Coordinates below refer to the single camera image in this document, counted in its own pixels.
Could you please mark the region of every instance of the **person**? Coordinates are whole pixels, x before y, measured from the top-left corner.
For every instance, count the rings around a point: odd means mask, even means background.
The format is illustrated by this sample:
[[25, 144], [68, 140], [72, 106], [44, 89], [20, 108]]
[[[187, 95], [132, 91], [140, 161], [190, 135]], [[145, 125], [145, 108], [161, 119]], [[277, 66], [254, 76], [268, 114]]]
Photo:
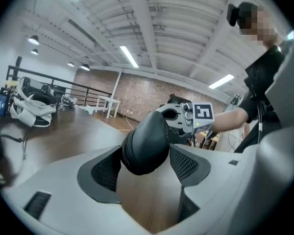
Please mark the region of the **person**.
[[[230, 4], [228, 13], [230, 13], [228, 21], [231, 26], [234, 26], [237, 22], [240, 31], [244, 35], [248, 35], [252, 40], [261, 42], [266, 49], [270, 49], [274, 45], [280, 46], [284, 44], [283, 38], [270, 24], [269, 14], [262, 8], [249, 2], [243, 2], [238, 8]], [[212, 131], [224, 132], [234, 130], [240, 128], [246, 122], [250, 123], [257, 119], [257, 117], [257, 103], [251, 99], [250, 92], [247, 92], [241, 104], [235, 110], [215, 115]], [[263, 121], [267, 121], [270, 124], [263, 125], [262, 137], [280, 128], [280, 123], [274, 113], [265, 115]], [[242, 153], [246, 147], [257, 144], [258, 128], [258, 124], [256, 124], [235, 152]]]

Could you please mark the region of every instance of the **metal railing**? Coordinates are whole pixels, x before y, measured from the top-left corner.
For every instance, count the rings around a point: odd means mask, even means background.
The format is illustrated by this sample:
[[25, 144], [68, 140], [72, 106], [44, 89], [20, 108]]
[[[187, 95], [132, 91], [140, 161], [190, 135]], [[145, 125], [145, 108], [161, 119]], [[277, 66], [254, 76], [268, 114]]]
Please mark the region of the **metal railing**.
[[[42, 73], [39, 73], [39, 72], [26, 70], [26, 69], [22, 69], [22, 68], [19, 68], [19, 67], [16, 67], [16, 66], [11, 66], [11, 65], [8, 66], [8, 71], [7, 71], [7, 74], [6, 74], [6, 80], [9, 80], [9, 78], [12, 78], [12, 80], [17, 81], [19, 78], [23, 77], [23, 76], [19, 76], [19, 72], [24, 72], [24, 73], [27, 73], [27, 74], [32, 74], [32, 75], [35, 75], [35, 76], [50, 79], [51, 80], [50, 83], [46, 83], [46, 82], [41, 82], [41, 83], [49, 85], [54, 90], [54, 92], [57, 93], [57, 94], [68, 94], [68, 95], [74, 96], [77, 99], [76, 104], [80, 105], [80, 106], [86, 106], [86, 105], [96, 106], [99, 95], [106, 96], [106, 97], [111, 97], [111, 93], [108, 93], [108, 92], [104, 92], [104, 91], [97, 90], [97, 89], [94, 89], [94, 88], [91, 88], [91, 87], [88, 87], [88, 86], [85, 86], [85, 85], [70, 82], [70, 81], [67, 81], [67, 80], [64, 80], [64, 79], [61, 79], [61, 78], [45, 75], [45, 74], [42, 74]], [[70, 85], [72, 85], [72, 87], [68, 88], [68, 87], [65, 87], [65, 86], [62, 86], [62, 85], [55, 85], [54, 84], [55, 81], [70, 84]], [[65, 89], [65, 92], [57, 91], [56, 88], [61, 88], [61, 89], [63, 88], [63, 89]], [[106, 108], [107, 107], [106, 104], [107, 104], [107, 102], [105, 100], [103, 100], [101, 98], [99, 99], [99, 105], [98, 105], [99, 107], [105, 107]]]

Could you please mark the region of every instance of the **wooden floor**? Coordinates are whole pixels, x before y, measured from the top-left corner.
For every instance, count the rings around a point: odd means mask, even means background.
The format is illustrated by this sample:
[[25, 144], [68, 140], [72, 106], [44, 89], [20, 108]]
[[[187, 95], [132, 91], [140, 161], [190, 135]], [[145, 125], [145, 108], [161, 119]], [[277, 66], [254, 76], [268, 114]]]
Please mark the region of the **wooden floor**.
[[[130, 129], [124, 117], [107, 119], [105, 113], [94, 113], [93, 116], [118, 130]], [[138, 125], [138, 122], [129, 122], [133, 127]], [[155, 171], [142, 176], [132, 174], [122, 164], [117, 193], [124, 210], [151, 233], [166, 230], [177, 223], [181, 184], [169, 157]]]

